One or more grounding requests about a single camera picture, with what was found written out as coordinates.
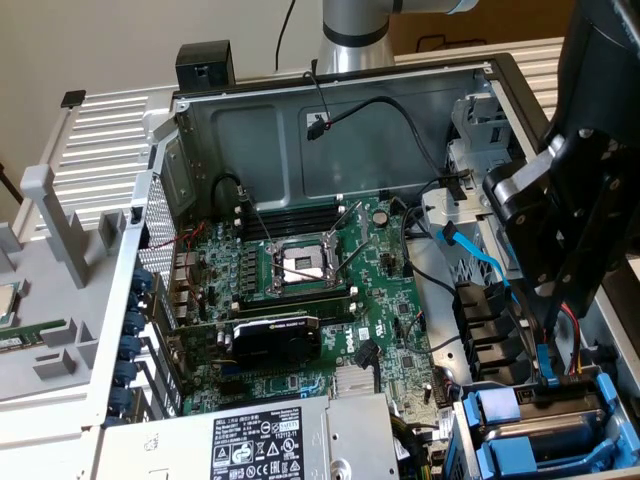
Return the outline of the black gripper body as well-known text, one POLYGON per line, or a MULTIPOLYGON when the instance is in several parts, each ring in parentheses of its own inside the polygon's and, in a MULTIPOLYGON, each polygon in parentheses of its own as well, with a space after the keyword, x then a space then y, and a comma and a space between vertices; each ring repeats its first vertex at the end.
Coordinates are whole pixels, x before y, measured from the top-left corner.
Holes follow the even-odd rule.
POLYGON ((563 201, 590 201, 607 177, 639 174, 637 1, 575 3, 547 138, 558 135, 550 181, 563 201))

